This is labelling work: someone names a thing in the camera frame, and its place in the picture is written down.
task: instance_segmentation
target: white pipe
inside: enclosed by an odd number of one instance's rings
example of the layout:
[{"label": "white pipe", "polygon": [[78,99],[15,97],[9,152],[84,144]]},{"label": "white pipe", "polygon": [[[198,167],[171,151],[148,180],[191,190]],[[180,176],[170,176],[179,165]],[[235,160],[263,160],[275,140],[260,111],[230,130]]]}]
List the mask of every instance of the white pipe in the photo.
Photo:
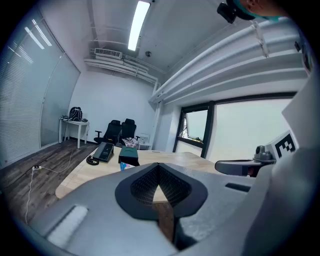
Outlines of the white pipe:
[{"label": "white pipe", "polygon": [[107,64],[95,64],[95,63],[89,63],[89,62],[86,62],[85,64],[87,64],[88,66],[92,66],[92,67],[98,67],[98,68],[103,68],[103,69],[108,69],[108,70],[113,70],[113,71],[118,71],[118,72],[121,72],[121,73],[124,73],[124,74],[128,74],[128,75],[131,75],[131,76],[134,76],[134,77],[138,77],[140,79],[143,79],[149,83],[152,83],[154,84],[155,81],[154,80],[151,80],[143,75],[140,75],[140,74],[137,74],[135,72],[132,72],[132,71],[129,71],[129,70],[125,70],[123,68],[120,68],[120,67],[116,67],[116,66],[110,66],[110,65],[107,65]]},{"label": "white pipe", "polygon": [[[282,22],[287,22],[286,18],[281,18],[278,21],[279,23]],[[264,21],[261,22],[259,24],[260,28],[267,28],[269,26],[274,26],[274,24],[270,21]],[[175,78],[177,78],[181,73],[183,73],[184,71],[186,71],[187,69],[189,69],[191,66],[193,66],[195,63],[197,63],[198,61],[200,61],[201,59],[203,59],[205,56],[209,55],[210,53],[219,50],[221,47],[230,44],[231,42],[238,40],[244,36],[247,36],[248,34],[250,34],[251,32],[253,32],[254,29],[253,27],[250,25],[249,27],[242,29],[230,36],[228,36],[227,38],[221,40],[220,42],[214,44],[213,46],[211,46],[210,48],[208,48],[207,50],[205,50],[204,52],[202,52],[201,54],[199,54],[197,57],[195,57],[193,60],[191,60],[189,63],[187,63],[184,67],[182,67],[178,72],[176,72],[173,76],[171,76],[158,90],[155,91],[155,95],[152,95],[152,97],[150,98],[151,101],[153,101],[156,97],[157,94],[162,91],[165,87],[167,87],[167,85],[174,80]]]},{"label": "white pipe", "polygon": [[[297,40],[299,38],[299,35],[286,35],[286,36],[283,36],[283,37],[280,37],[280,38],[275,38],[275,39],[272,39],[270,41],[267,41],[267,44],[269,45],[269,47],[272,47],[273,44],[281,44],[281,43],[284,43],[284,42],[293,42],[294,40]],[[240,54],[244,54],[246,52],[248,52],[249,50],[253,50],[254,48],[257,48],[258,50],[260,50],[260,47],[261,45],[258,43],[258,42],[255,42],[255,43],[252,43],[250,44],[249,46],[247,47],[244,47],[240,50],[237,50],[237,51],[233,51],[227,55],[224,55],[220,58],[217,58],[215,59],[214,61],[208,63],[207,65],[203,66],[202,68],[199,68],[197,71],[191,73],[190,75],[188,75],[187,77],[185,77],[183,80],[179,81],[179,83],[175,84],[174,86],[172,86],[169,90],[167,90],[166,92],[164,92],[163,94],[161,94],[158,98],[156,97],[155,99],[158,99],[159,101],[163,100],[163,99],[167,99],[167,98],[170,98],[172,95],[168,96],[167,97],[167,94],[169,92],[171,92],[172,90],[174,90],[175,88],[179,87],[182,83],[184,83],[185,81],[187,80],[190,80],[191,78],[193,78],[194,76],[196,76],[197,74],[199,73],[202,73],[204,72],[205,70],[211,68],[212,66],[216,65],[216,64],[219,64],[223,61],[226,61],[228,59],[232,59],[234,58],[235,56],[237,55],[240,55]]]},{"label": "white pipe", "polygon": [[228,90],[230,90],[230,85],[236,85],[235,87],[232,87],[233,89],[235,89],[235,88],[241,88],[244,86],[256,85],[257,81],[260,81],[260,83],[266,83],[266,82],[285,81],[285,80],[292,80],[292,79],[304,79],[306,77],[307,77],[307,74],[303,67],[283,68],[283,69],[276,69],[276,70],[270,70],[270,71],[263,71],[263,72],[254,73],[254,74],[247,74],[247,75],[239,76],[229,80],[225,80],[222,82],[213,83],[213,84],[211,83],[212,85],[210,86],[207,86],[197,91],[190,91],[187,94],[182,95],[178,98],[174,98],[169,101],[166,101],[165,105],[176,102],[183,98],[192,97],[193,99],[197,99],[198,97],[202,97],[203,95],[211,95],[212,93],[214,93],[212,92],[212,90],[216,90],[221,86],[226,86],[228,87]]},{"label": "white pipe", "polygon": [[135,70],[140,70],[140,71],[142,71],[142,72],[144,72],[144,73],[147,73],[147,71],[146,71],[145,69],[142,69],[142,68],[140,68],[140,67],[138,67],[138,66],[130,65],[130,64],[128,64],[128,63],[123,63],[123,65],[124,65],[124,66],[127,66],[127,67],[130,67],[130,68],[133,68],[133,69],[135,69]]},{"label": "white pipe", "polygon": [[125,63],[131,64],[131,65],[137,66],[137,67],[139,67],[139,68],[142,68],[142,69],[144,69],[144,70],[146,70],[146,71],[149,71],[149,68],[147,68],[146,66],[140,65],[140,64],[135,63],[135,62],[133,62],[133,61],[131,61],[131,60],[127,60],[127,59],[124,58],[123,61],[124,61]]},{"label": "white pipe", "polygon": [[111,43],[111,44],[118,44],[118,45],[124,45],[127,46],[128,44],[126,42],[118,42],[118,41],[110,41],[110,40],[90,40],[90,42],[104,42],[104,43]]},{"label": "white pipe", "polygon": [[114,58],[108,58],[108,57],[102,57],[102,56],[95,56],[96,60],[101,60],[101,61],[107,61],[107,62],[113,62],[113,63],[118,63],[118,64],[124,64],[123,60],[119,59],[114,59]]},{"label": "white pipe", "polygon": [[[136,68],[131,68],[125,65],[121,65],[121,64],[117,64],[117,63],[113,63],[113,62],[109,62],[109,61],[104,61],[104,60],[98,60],[98,59],[90,59],[90,58],[85,58],[84,62],[91,62],[91,63],[101,63],[101,64],[106,64],[106,65],[110,65],[110,66],[115,66],[124,70],[129,70],[129,71],[133,71],[136,72],[137,69]],[[142,72],[140,70],[137,71],[138,74],[143,75],[147,78],[151,78],[154,79],[155,81],[158,81],[158,79],[152,75],[149,75],[148,73]]]},{"label": "white pipe", "polygon": [[[274,58],[274,57],[277,57],[277,56],[288,56],[288,55],[292,55],[292,54],[297,54],[297,50],[286,50],[286,51],[281,51],[281,52],[276,52],[276,53],[272,53],[269,55],[269,58]],[[245,61],[242,61],[242,62],[238,62],[234,65],[230,65],[230,66],[227,66],[225,68],[222,68],[222,69],[219,69],[215,72],[212,72],[210,75],[208,76],[204,76],[202,78],[196,78],[196,79],[193,79],[192,83],[188,83],[188,85],[185,85],[183,86],[182,88],[176,90],[175,92],[173,93],[170,93],[168,96],[168,92],[170,92],[171,90],[175,89],[178,85],[174,86],[174,87],[171,87],[170,90],[166,91],[165,93],[163,93],[161,96],[159,96],[157,98],[157,100],[164,100],[165,102],[167,102],[168,100],[170,100],[170,98],[172,97],[175,97],[177,94],[181,94],[181,93],[184,93],[185,90],[187,89],[190,89],[191,87],[194,89],[194,90],[197,90],[197,86],[198,86],[198,83],[203,83],[204,81],[206,81],[206,79],[211,79],[210,83],[215,83],[214,81],[212,81],[212,78],[214,78],[216,75],[221,75],[223,74],[224,72],[230,72],[230,70],[237,70],[237,68],[243,66],[243,65],[246,65],[246,64],[252,64],[252,63],[255,63],[255,62],[259,62],[261,60],[265,60],[266,58],[264,56],[259,56],[259,57],[255,57],[255,58],[251,58],[251,59],[248,59],[248,60],[245,60]]]},{"label": "white pipe", "polygon": [[149,68],[151,68],[153,70],[159,71],[159,72],[161,72],[163,74],[166,73],[163,70],[161,70],[160,68],[157,68],[156,66],[153,66],[153,65],[151,65],[149,63],[146,63],[146,62],[144,62],[144,61],[142,61],[140,59],[137,59],[137,58],[131,57],[129,55],[125,55],[125,54],[122,54],[122,57],[123,57],[124,60],[134,60],[136,62],[142,63],[144,67],[147,66],[147,67],[149,67]]},{"label": "white pipe", "polygon": [[154,87],[153,87],[153,91],[152,91],[152,95],[155,93],[155,91],[157,90],[157,85],[158,85],[158,83],[156,82],[155,84],[154,84]]},{"label": "white pipe", "polygon": [[155,90],[155,88],[157,87],[157,85],[158,85],[158,78],[155,80],[153,90]]}]

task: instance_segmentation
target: tissue box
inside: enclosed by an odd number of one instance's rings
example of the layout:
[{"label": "tissue box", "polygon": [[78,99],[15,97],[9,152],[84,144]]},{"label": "tissue box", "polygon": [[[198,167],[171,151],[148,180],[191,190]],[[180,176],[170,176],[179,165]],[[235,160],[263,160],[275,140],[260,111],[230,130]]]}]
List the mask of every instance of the tissue box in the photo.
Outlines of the tissue box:
[{"label": "tissue box", "polygon": [[132,166],[139,166],[137,149],[135,147],[123,146],[118,159],[118,163],[120,164],[121,162]]}]

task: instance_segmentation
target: office chair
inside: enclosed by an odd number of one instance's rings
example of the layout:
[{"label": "office chair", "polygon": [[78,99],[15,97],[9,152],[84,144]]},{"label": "office chair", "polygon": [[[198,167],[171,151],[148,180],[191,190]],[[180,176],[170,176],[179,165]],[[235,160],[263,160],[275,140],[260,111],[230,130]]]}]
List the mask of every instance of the office chair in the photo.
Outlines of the office chair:
[{"label": "office chair", "polygon": [[98,133],[98,137],[94,138],[94,141],[100,144],[101,142],[107,142],[116,144],[118,142],[118,135],[122,129],[122,125],[120,124],[119,120],[112,120],[108,124],[108,128],[103,137],[100,137],[101,131],[96,130],[95,132]]},{"label": "office chair", "polygon": [[136,128],[137,125],[135,124],[135,120],[127,118],[125,122],[122,123],[122,136],[120,137],[120,142],[123,145],[124,142],[122,141],[122,139],[135,137]]}]

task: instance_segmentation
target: black backpack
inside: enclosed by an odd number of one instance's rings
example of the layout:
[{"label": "black backpack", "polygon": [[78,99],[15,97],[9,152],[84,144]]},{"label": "black backpack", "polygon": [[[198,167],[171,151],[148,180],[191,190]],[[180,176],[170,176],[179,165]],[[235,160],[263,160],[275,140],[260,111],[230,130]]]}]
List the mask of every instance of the black backpack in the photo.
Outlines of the black backpack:
[{"label": "black backpack", "polygon": [[74,106],[73,108],[70,109],[69,113],[69,121],[76,121],[80,122],[82,119],[82,110],[81,107],[79,106]]}]

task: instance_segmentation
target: white table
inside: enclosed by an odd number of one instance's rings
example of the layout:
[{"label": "white table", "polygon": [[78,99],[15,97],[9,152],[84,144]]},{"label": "white table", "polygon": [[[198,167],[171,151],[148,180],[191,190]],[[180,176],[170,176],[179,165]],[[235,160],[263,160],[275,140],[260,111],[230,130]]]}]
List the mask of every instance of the white table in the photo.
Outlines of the white table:
[{"label": "white table", "polygon": [[67,121],[63,121],[60,119],[60,122],[59,122],[59,143],[62,142],[62,140],[61,140],[62,122],[66,123],[65,138],[64,139],[66,139],[66,137],[68,137],[68,140],[70,139],[69,124],[78,126],[78,145],[77,145],[78,149],[80,148],[81,127],[85,126],[84,144],[87,144],[89,122],[76,122],[76,121],[68,121],[67,122]]},{"label": "white table", "polygon": [[150,143],[144,143],[144,144],[140,144],[139,143],[139,148],[138,148],[138,150],[140,150],[140,146],[147,146],[148,147],[148,150],[150,150],[151,148],[151,144]]}]

